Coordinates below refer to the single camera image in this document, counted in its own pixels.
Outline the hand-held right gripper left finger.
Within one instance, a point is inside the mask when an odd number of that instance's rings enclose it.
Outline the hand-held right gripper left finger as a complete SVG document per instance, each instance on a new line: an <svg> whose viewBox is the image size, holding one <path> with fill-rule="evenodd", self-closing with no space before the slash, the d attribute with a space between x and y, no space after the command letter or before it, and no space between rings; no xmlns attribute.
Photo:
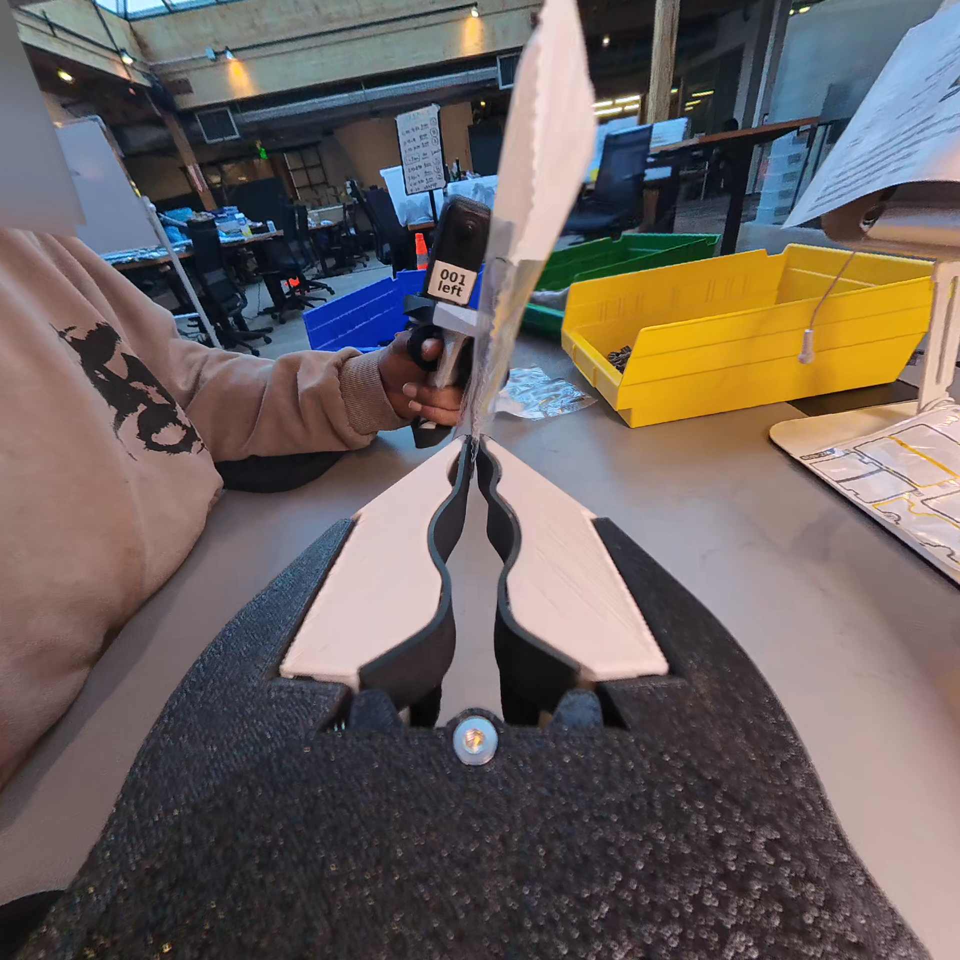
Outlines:
<svg viewBox="0 0 960 960"><path fill-rule="evenodd" d="M456 628L448 559L472 476L465 438L440 448L350 519L281 661L281 677L380 691L437 721Z"/></svg>

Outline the person's left hand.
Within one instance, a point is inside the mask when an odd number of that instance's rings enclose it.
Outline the person's left hand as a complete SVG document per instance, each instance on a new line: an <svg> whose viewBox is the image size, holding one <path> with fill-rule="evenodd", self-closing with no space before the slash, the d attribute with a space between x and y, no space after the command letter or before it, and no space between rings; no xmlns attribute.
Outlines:
<svg viewBox="0 0 960 960"><path fill-rule="evenodd" d="M412 359L408 349L411 331L398 333L378 351L376 367L387 401L403 424L420 418L436 426L457 426L463 391L431 383L431 372Z"/></svg>

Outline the white book stand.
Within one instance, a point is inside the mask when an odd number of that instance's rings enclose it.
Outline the white book stand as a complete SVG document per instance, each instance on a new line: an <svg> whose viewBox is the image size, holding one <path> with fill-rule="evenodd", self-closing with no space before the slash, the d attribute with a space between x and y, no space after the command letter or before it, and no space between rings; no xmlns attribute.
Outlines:
<svg viewBox="0 0 960 960"><path fill-rule="evenodd" d="M959 183L925 181L875 191L820 216L832 241L933 261L959 260Z"/></svg>

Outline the white paper sign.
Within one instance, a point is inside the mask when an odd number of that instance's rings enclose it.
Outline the white paper sign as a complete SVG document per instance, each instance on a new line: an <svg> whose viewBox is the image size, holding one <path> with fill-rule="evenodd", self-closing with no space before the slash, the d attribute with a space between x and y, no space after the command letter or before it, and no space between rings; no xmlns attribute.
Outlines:
<svg viewBox="0 0 960 960"><path fill-rule="evenodd" d="M440 110L438 103L430 103L395 117L403 186L408 196L444 190L449 183Z"/></svg>

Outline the instruction booklet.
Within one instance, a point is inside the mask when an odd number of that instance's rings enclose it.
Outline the instruction booklet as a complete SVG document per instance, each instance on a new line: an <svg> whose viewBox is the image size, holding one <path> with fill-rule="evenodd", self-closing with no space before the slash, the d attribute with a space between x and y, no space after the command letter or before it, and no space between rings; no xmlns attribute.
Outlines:
<svg viewBox="0 0 960 960"><path fill-rule="evenodd" d="M959 183L959 8L908 30L785 221L890 188Z"/></svg>

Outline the yellow bin with grey parts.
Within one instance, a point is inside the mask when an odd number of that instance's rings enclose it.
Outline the yellow bin with grey parts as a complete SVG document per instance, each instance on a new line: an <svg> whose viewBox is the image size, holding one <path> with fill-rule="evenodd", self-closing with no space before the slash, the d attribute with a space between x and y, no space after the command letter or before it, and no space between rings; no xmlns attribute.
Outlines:
<svg viewBox="0 0 960 960"><path fill-rule="evenodd" d="M929 329L933 270L791 244L623 273L570 288L561 344L631 428L882 386Z"/></svg>

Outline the white whiteboard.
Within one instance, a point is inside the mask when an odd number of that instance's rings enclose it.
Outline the white whiteboard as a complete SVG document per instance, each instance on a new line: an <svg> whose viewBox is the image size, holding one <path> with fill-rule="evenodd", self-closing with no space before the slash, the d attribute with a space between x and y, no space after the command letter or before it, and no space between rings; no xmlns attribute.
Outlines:
<svg viewBox="0 0 960 960"><path fill-rule="evenodd" d="M102 121L78 119L55 130L85 219L78 238L103 257L163 248Z"/></svg>

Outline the large clear labelled bag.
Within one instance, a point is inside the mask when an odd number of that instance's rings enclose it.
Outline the large clear labelled bag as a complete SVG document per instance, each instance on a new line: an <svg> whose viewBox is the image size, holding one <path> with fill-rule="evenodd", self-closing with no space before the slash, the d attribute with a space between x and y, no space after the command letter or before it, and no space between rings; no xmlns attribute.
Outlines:
<svg viewBox="0 0 960 960"><path fill-rule="evenodd" d="M457 436L478 440L489 431L525 308L580 193L595 130L578 5L546 1L514 77Z"/></svg>

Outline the person's dark pants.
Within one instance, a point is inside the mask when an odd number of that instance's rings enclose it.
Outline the person's dark pants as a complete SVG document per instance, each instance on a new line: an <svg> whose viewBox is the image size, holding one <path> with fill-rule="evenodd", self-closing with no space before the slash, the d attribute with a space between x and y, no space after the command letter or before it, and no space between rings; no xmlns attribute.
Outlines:
<svg viewBox="0 0 960 960"><path fill-rule="evenodd" d="M63 890L41 891L1 904L1 959L15 958Z"/></svg>

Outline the blue bin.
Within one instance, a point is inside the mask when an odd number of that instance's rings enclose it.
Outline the blue bin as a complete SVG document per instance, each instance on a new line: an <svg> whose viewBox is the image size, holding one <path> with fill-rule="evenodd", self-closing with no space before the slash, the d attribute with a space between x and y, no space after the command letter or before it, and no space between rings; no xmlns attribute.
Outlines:
<svg viewBox="0 0 960 960"><path fill-rule="evenodd" d="M354 349L374 352L414 321L404 312L408 296L419 296L424 273L403 270L303 313L309 347L322 353Z"/></svg>

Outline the green bin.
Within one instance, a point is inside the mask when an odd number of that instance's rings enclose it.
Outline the green bin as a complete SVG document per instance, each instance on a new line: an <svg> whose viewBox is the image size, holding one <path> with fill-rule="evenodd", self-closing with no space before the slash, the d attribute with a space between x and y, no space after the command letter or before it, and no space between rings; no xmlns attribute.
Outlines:
<svg viewBox="0 0 960 960"><path fill-rule="evenodd" d="M521 329L559 342L572 285L712 258L722 237L713 233L626 233L569 246L551 254L534 287L547 302L530 302Z"/></svg>

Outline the person's left forearm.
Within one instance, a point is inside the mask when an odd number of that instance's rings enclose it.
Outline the person's left forearm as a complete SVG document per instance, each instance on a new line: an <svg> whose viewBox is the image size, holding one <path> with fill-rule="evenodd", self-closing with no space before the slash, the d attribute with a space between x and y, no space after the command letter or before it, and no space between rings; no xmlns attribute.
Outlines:
<svg viewBox="0 0 960 960"><path fill-rule="evenodd" d="M388 399L379 351L268 360L180 340L168 354L154 375L216 463L361 450L408 425Z"/></svg>

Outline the black office chair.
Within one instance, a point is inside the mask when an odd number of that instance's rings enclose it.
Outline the black office chair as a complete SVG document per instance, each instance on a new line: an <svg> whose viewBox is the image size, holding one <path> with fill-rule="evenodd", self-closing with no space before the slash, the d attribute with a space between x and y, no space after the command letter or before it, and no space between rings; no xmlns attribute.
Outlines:
<svg viewBox="0 0 960 960"><path fill-rule="evenodd" d="M562 236L617 238L640 222L652 134L652 125L642 125L605 138L593 188L574 203Z"/></svg>
<svg viewBox="0 0 960 960"><path fill-rule="evenodd" d="M270 238L258 241L254 258L260 277L271 299L270 318L283 324L287 314L305 311L326 298L312 291L333 294L326 283L307 276L312 266L302 245L297 209L276 178L252 181L246 186L243 202L238 202L246 217L264 225Z"/></svg>
<svg viewBox="0 0 960 960"><path fill-rule="evenodd" d="M257 344L270 345L273 329L247 327L243 316L246 295L229 275L215 219L208 213L193 211L184 221L183 229L191 243L200 301L221 346L258 357Z"/></svg>

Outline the black textured pad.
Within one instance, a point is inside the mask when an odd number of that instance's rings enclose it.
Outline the black textured pad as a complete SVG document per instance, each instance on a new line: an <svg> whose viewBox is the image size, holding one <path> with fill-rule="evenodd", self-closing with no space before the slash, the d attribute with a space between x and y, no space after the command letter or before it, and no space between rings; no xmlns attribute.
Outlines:
<svg viewBox="0 0 960 960"><path fill-rule="evenodd" d="M281 494L319 479L334 467L344 452L308 452L271 457L214 462L222 487L246 494Z"/></svg>

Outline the clear plastic bag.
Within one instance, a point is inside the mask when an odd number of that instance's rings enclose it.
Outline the clear plastic bag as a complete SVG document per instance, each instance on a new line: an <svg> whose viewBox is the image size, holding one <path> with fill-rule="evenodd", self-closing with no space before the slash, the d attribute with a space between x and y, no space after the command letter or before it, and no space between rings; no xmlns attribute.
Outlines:
<svg viewBox="0 0 960 960"><path fill-rule="evenodd" d="M579 412L597 402L596 398L562 378L547 375L540 367L509 370L499 391L494 413L523 421L541 422Z"/></svg>

